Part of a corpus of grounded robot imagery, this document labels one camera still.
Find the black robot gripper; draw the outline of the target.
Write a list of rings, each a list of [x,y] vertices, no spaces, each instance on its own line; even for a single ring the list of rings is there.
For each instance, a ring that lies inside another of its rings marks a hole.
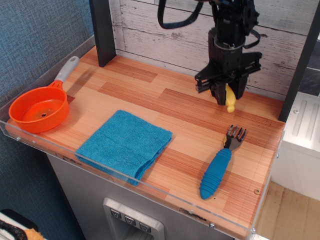
[[[226,85],[239,100],[246,89],[249,75],[261,69],[261,52],[245,52],[240,47],[225,50],[215,45],[209,46],[209,63],[196,74],[196,90],[201,93],[211,91],[218,105],[226,104]]]

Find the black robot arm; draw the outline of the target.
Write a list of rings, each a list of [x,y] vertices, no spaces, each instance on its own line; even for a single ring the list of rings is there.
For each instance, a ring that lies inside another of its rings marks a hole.
[[[219,105],[227,100],[226,86],[240,99],[250,74],[260,71],[261,52],[243,52],[259,44],[254,30],[259,13],[252,0],[211,0],[215,26],[208,32],[208,65],[195,75],[196,90],[209,90]]]

